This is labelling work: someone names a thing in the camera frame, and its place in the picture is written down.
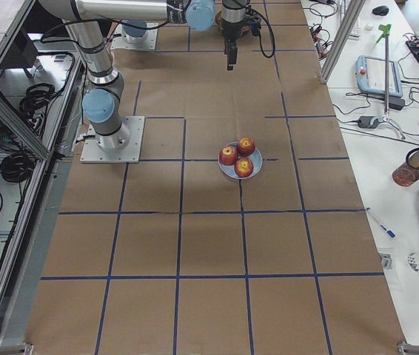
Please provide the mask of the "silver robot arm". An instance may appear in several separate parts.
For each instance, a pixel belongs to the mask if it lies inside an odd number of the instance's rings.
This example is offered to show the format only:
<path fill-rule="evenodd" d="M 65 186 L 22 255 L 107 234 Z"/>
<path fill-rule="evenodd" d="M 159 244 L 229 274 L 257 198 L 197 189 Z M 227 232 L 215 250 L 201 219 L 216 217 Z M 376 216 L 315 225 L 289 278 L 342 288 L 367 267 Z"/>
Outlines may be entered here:
<path fill-rule="evenodd" d="M 113 66 L 98 20 L 122 20 L 126 26 L 161 20 L 206 31 L 216 17 L 213 1 L 42 1 L 41 5 L 68 26 L 70 39 L 87 64 L 93 88 L 84 96 L 82 109 L 98 147 L 108 152 L 130 142 L 130 128 L 118 113 L 124 79 Z"/>
<path fill-rule="evenodd" d="M 147 23 L 141 20 L 123 20 L 121 23 L 121 37 L 131 44 L 144 41 L 147 38 Z"/>

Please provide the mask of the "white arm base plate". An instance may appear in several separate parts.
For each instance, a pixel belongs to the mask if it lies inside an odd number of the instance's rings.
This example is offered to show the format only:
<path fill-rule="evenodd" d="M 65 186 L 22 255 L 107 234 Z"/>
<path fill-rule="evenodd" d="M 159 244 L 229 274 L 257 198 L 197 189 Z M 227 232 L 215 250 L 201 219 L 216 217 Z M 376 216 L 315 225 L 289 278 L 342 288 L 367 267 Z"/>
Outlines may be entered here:
<path fill-rule="evenodd" d="M 84 140 L 82 163 L 138 163 L 144 134 L 144 116 L 121 118 L 121 128 L 114 135 L 103 136 L 92 125 L 87 130 L 91 138 Z"/>
<path fill-rule="evenodd" d="M 119 24 L 113 34 L 110 49 L 153 51 L 157 42 L 157 30 L 138 30 Z"/>

